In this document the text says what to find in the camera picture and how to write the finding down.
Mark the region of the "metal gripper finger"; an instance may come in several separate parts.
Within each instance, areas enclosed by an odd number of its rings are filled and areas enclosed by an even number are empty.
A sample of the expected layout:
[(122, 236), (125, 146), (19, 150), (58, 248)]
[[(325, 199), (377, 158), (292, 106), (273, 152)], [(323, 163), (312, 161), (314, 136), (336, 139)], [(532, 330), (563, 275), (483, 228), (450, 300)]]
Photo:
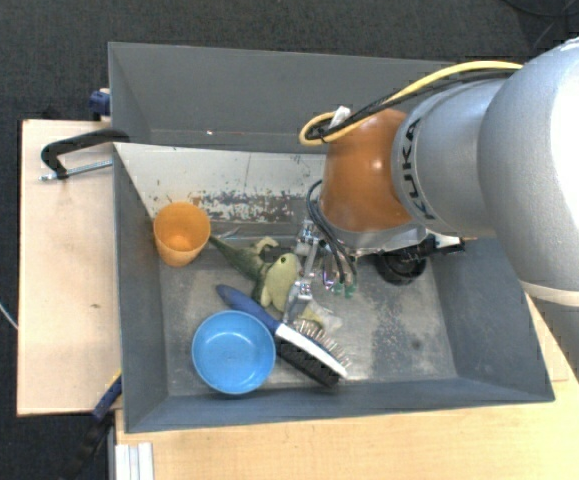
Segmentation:
[(313, 300), (311, 283), (296, 281), (289, 290), (284, 308), (284, 322), (293, 323), (300, 318)]

